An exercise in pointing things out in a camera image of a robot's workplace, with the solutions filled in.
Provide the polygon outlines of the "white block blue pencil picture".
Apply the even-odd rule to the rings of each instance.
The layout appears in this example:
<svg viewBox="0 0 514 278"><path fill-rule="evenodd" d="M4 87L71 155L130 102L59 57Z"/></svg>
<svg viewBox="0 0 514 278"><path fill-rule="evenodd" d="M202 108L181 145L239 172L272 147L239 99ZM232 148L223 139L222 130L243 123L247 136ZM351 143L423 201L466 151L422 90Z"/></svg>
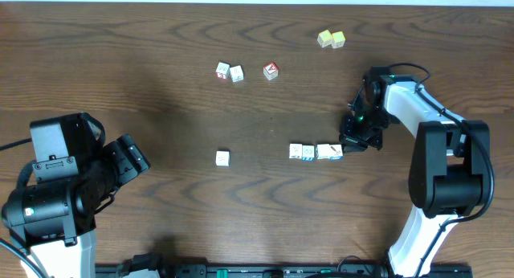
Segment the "white block blue pencil picture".
<svg viewBox="0 0 514 278"><path fill-rule="evenodd" d="M329 146L331 152L330 152L330 160L341 160L344 156L342 145L340 144L334 144Z"/></svg>

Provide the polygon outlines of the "plain white block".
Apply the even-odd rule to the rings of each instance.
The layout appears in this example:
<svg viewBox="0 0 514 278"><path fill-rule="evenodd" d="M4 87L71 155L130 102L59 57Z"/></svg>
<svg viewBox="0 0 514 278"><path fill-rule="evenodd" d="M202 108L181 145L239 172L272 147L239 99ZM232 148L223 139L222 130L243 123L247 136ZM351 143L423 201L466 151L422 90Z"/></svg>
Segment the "plain white block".
<svg viewBox="0 0 514 278"><path fill-rule="evenodd" d="M319 144L316 146L316 158L318 160L329 159L331 156L332 149L330 148L330 144Z"/></svg>

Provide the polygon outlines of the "white block teal side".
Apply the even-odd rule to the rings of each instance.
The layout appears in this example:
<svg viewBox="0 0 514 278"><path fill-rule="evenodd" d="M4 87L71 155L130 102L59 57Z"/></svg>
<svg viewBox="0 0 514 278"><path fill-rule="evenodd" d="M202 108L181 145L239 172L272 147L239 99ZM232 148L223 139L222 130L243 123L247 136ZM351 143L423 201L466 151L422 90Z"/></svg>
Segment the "white block teal side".
<svg viewBox="0 0 514 278"><path fill-rule="evenodd" d="M217 151L215 156L215 164L216 166L228 167L230 165L230 152L226 150Z"/></svg>

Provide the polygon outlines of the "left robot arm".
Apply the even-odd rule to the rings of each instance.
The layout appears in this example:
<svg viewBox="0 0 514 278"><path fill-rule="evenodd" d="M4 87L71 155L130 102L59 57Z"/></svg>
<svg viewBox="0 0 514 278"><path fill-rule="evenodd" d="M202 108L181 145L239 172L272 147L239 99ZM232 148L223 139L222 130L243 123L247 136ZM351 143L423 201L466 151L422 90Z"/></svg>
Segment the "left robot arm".
<svg viewBox="0 0 514 278"><path fill-rule="evenodd" d="M20 177L2 207L11 248L29 277L93 277L96 214L149 161L125 134L89 156L32 163L37 182Z"/></svg>

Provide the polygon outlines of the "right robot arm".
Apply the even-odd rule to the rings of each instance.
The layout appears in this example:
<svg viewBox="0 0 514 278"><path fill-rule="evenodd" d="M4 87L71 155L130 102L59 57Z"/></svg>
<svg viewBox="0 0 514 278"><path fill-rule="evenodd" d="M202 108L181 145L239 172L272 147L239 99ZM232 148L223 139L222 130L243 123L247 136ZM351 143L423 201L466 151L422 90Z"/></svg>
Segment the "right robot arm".
<svg viewBox="0 0 514 278"><path fill-rule="evenodd" d="M431 261L453 227L481 217L492 203L495 175L489 127L468 121L432 97L424 81L399 75L393 66L373 66L341 122L344 153L381 149L391 124L414 137L408 189L413 207L385 262L372 277L456 276L434 270Z"/></svg>

